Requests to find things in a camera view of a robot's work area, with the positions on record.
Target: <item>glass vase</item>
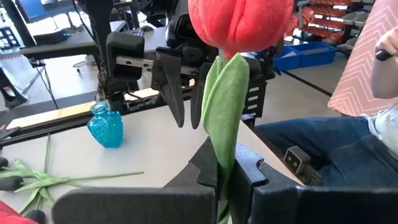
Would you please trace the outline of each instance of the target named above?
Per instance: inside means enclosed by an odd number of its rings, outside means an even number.
[[[106,102],[90,108],[93,118],[87,127],[93,137],[106,148],[117,148],[123,142],[123,122],[118,111],[110,111]]]

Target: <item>desk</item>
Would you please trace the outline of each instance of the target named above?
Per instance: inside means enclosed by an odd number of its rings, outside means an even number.
[[[126,25],[126,21],[110,22],[112,31],[121,31]],[[43,60],[48,58],[67,57],[74,55],[97,54],[95,43],[87,30],[83,29],[77,34],[73,34],[66,41],[53,45],[40,45],[20,49],[19,54],[25,55],[27,58],[35,58]]]
[[[185,102],[185,119],[190,119],[190,102]],[[64,177],[120,174],[144,171],[145,174],[115,179],[92,180],[82,184],[96,187],[163,187],[186,165],[207,138],[202,125],[197,130],[187,123],[178,128],[167,106],[123,116],[125,140],[116,150],[101,147],[86,127],[52,135],[49,174]],[[30,168],[42,170],[47,138],[7,146],[2,156],[20,159]],[[238,143],[262,156],[280,173],[300,183],[271,150],[244,124],[239,125]],[[49,188],[54,198],[69,190],[69,185]],[[19,211],[31,191],[0,192],[0,200]],[[49,208],[42,208],[50,214]]]

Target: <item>red tulip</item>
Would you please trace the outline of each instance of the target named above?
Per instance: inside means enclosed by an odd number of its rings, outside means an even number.
[[[294,0],[188,0],[193,28],[205,43],[238,52],[274,45],[289,25]]]

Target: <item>tulip leaf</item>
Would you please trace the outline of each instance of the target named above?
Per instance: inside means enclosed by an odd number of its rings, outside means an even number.
[[[34,177],[34,174],[29,170],[12,170],[0,173],[0,178],[12,177],[12,176]]]
[[[44,172],[38,171],[38,170],[32,170],[32,173],[35,175],[36,178],[38,179],[46,179],[50,178],[48,174],[45,174]]]
[[[30,205],[32,205],[32,203],[35,200],[39,199],[39,188],[34,189],[33,192],[30,194],[28,200],[26,201],[26,203],[24,204],[24,206],[22,207],[22,210],[20,212],[20,214],[25,214],[27,212],[27,209],[30,207]]]
[[[215,72],[208,75],[203,99],[203,127],[213,144],[220,165],[221,187],[218,204],[218,221],[229,218],[228,180],[235,161],[236,138],[249,86],[249,65],[240,54],[236,54],[214,79]]]
[[[17,189],[16,191],[14,191],[14,193],[22,192],[22,191],[29,190],[29,189],[48,187],[48,186],[55,185],[55,184],[66,183],[68,181],[69,181],[68,178],[50,177],[50,178],[46,178],[46,179],[35,181],[35,182],[31,183],[31,184],[24,185],[23,187],[21,187],[21,188]]]
[[[206,77],[205,90],[203,92],[203,101],[201,106],[202,120],[203,120],[203,114],[205,113],[206,110],[208,97],[210,96],[210,91],[213,88],[214,83],[216,83],[217,77],[220,75],[222,69],[223,69],[223,62],[221,61],[220,56],[217,56]]]
[[[43,197],[44,203],[46,204],[46,206],[52,208],[55,204],[55,200],[51,197],[47,188],[42,187],[39,192],[40,192],[40,195]]]

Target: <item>black bracket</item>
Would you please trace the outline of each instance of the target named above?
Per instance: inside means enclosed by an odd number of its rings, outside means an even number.
[[[196,129],[200,123],[201,104],[203,102],[203,94],[205,92],[205,83],[211,66],[212,63],[205,62],[201,66],[199,74],[195,77],[195,85],[191,92],[191,123],[193,129]]]
[[[159,91],[168,104],[177,125],[181,128],[185,118],[181,85],[181,58],[156,52],[150,87]]]

